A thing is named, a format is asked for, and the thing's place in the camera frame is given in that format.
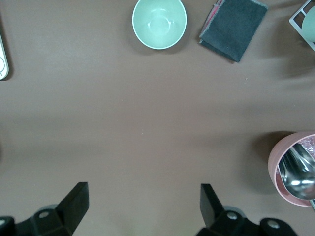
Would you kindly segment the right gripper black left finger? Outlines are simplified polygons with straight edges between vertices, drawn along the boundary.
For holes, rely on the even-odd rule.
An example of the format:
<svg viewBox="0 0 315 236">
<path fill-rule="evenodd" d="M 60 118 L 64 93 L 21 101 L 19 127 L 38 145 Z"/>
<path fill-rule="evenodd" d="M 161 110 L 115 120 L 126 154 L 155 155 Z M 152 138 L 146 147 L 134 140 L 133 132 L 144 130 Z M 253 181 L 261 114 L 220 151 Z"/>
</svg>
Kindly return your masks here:
<svg viewBox="0 0 315 236">
<path fill-rule="evenodd" d="M 89 185 L 79 182 L 59 204 L 40 208 L 30 218 L 16 223 L 11 216 L 0 218 L 2 236 L 71 236 L 89 209 Z"/>
</svg>

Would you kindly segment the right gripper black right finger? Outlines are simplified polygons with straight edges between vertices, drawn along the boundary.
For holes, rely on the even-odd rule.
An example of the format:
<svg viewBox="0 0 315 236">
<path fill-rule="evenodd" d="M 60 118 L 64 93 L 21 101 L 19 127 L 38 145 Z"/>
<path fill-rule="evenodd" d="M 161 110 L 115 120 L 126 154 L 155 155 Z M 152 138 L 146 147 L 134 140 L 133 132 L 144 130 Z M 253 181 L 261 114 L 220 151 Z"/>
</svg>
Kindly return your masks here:
<svg viewBox="0 0 315 236">
<path fill-rule="evenodd" d="M 234 208 L 225 209 L 210 184 L 200 186 L 200 211 L 205 223 L 198 236 L 295 236 L 297 233 L 284 221 L 263 218 L 251 222 Z"/>
</svg>

